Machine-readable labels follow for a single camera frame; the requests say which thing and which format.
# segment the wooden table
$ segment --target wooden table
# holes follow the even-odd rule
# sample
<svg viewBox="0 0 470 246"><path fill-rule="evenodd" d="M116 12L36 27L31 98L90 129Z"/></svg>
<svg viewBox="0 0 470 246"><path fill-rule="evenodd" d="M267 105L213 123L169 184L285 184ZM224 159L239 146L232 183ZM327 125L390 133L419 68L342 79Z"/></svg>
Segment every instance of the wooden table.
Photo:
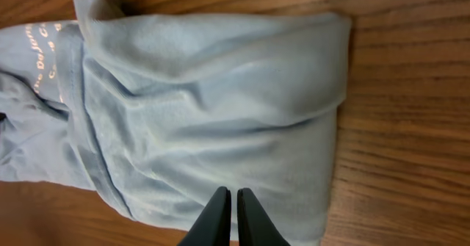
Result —
<svg viewBox="0 0 470 246"><path fill-rule="evenodd" d="M129 15L351 15L323 245L470 245L470 0L123 2ZM0 0L0 27L71 18L71 0ZM1 245L175 245L183 235L124 219L93 192L0 184Z"/></svg>

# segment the t-shirt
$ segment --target t-shirt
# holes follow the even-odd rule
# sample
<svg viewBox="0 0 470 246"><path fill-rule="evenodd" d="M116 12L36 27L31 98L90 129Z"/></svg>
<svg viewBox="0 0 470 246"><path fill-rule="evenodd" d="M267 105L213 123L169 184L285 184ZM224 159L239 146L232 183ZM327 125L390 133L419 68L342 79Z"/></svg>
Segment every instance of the t-shirt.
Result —
<svg viewBox="0 0 470 246"><path fill-rule="evenodd" d="M0 31L0 180L95 190L183 230L218 187L248 187L289 243L319 243L348 18L126 17L117 0L73 1L77 21ZM237 239L235 206L231 221Z"/></svg>

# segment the table surface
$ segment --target table surface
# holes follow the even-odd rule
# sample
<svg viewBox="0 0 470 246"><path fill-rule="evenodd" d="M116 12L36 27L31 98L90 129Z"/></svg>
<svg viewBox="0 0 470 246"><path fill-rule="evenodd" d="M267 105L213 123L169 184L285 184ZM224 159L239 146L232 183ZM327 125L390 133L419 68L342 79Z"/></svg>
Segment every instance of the table surface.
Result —
<svg viewBox="0 0 470 246"><path fill-rule="evenodd" d="M470 245L470 0L123 3L128 15L351 15L323 245ZM73 18L72 0L0 0L0 27ZM182 236L127 220L94 192L0 184L2 245L175 245Z"/></svg>

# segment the folded shirt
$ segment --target folded shirt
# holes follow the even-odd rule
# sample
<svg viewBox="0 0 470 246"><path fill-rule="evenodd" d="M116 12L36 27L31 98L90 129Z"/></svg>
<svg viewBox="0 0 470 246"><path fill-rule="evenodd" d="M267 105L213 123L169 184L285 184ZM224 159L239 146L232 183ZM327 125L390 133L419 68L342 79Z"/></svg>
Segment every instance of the folded shirt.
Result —
<svg viewBox="0 0 470 246"><path fill-rule="evenodd" d="M73 1L77 21L0 30L0 180L96 190L183 230L219 186L248 187L289 243L319 244L348 18L126 17L117 0ZM237 239L236 207L232 223Z"/></svg>

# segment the fabric fold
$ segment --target fabric fold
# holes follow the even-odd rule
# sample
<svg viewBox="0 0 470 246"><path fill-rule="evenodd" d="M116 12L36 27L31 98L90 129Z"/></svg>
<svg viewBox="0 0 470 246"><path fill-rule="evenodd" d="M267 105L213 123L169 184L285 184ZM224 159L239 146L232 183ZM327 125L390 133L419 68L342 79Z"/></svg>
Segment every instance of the fabric fold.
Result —
<svg viewBox="0 0 470 246"><path fill-rule="evenodd" d="M94 189L123 216L184 230L219 186L248 187L289 243L319 243L348 18L126 17L118 0L73 1L77 22L0 31L0 180ZM236 209L232 223L237 239Z"/></svg>

